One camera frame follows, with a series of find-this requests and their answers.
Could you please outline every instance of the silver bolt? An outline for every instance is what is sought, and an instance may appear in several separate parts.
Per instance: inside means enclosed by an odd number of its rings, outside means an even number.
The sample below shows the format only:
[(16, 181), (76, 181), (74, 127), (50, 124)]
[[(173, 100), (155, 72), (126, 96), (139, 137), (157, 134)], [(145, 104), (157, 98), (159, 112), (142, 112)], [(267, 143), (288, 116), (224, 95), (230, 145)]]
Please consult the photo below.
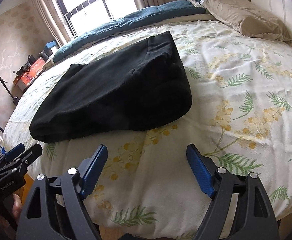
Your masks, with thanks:
[(39, 174), (37, 176), (37, 180), (43, 180), (44, 179), (44, 174)]
[(70, 174), (70, 175), (73, 175), (76, 172), (77, 172), (77, 169), (76, 168), (71, 168), (71, 169), (68, 170), (68, 174)]
[(251, 178), (253, 178), (253, 179), (257, 179), (257, 174), (255, 173), (255, 172), (251, 172), (250, 173), (250, 176), (251, 176)]
[(222, 174), (225, 174), (225, 173), (226, 173), (226, 169), (225, 169), (224, 167), (219, 167), (219, 168), (217, 169), (217, 171), (218, 171), (219, 173), (222, 173)]

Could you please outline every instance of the wallpaper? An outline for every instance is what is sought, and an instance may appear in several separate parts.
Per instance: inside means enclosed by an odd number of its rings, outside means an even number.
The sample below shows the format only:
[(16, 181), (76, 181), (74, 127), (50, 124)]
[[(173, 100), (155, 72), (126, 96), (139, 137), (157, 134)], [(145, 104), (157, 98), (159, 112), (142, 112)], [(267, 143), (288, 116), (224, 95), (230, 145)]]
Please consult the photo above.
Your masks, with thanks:
[[(15, 96), (20, 98), (22, 92), (12, 84), (15, 78), (13, 71), (26, 63), (28, 55), (36, 56), (52, 40), (52, 35), (35, 12), (31, 0), (0, 15), (0, 76), (7, 81), (7, 87)], [(0, 82), (2, 128), (6, 126), (14, 109), (12, 98)]]

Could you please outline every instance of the black pants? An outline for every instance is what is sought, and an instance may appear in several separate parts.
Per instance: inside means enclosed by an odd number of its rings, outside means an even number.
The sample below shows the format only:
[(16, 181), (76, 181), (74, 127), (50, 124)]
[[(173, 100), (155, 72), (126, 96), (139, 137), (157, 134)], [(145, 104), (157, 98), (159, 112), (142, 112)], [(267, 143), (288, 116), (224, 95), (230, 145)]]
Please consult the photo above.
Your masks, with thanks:
[(113, 130), (149, 130), (180, 118), (191, 104), (186, 73), (167, 31), (87, 65), (72, 64), (29, 129), (45, 143)]

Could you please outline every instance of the folded teal blanket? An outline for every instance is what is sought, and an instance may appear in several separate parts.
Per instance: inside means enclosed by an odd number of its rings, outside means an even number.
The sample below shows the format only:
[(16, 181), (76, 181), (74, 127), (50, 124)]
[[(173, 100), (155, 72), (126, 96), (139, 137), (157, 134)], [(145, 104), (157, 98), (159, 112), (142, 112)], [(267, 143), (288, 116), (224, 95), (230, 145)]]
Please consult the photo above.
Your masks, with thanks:
[(159, 6), (146, 7), (126, 15), (121, 19), (105, 23), (63, 45), (54, 55), (53, 61), (55, 63), (59, 62), (80, 49), (82, 46), (93, 41), (106, 39), (117, 33), (140, 28), (175, 17), (205, 13), (206, 9), (204, 7), (197, 2), (188, 0), (178, 0)]

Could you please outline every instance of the floral bedspread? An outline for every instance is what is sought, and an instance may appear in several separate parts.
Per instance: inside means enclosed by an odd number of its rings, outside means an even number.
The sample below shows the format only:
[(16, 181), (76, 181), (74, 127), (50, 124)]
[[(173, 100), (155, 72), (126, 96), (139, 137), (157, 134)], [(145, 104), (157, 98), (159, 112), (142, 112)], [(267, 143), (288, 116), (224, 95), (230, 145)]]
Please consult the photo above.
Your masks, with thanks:
[[(92, 220), (146, 238), (186, 240), (210, 203), (186, 160), (186, 147), (194, 143), (232, 173), (258, 173), (275, 215), (285, 217), (292, 212), (292, 48), (243, 37), (217, 21), (165, 24), (122, 34), (44, 72), (12, 114), (4, 132), (6, 148), (20, 142), (28, 148), (36, 142), (28, 130), (30, 122), (71, 63), (87, 64), (167, 30), (190, 82), (190, 111), (145, 132), (114, 131), (41, 143), (44, 153), (30, 167), (30, 175), (60, 175), (105, 144), (109, 158), (85, 201)], [(222, 234), (229, 229), (228, 220)]]

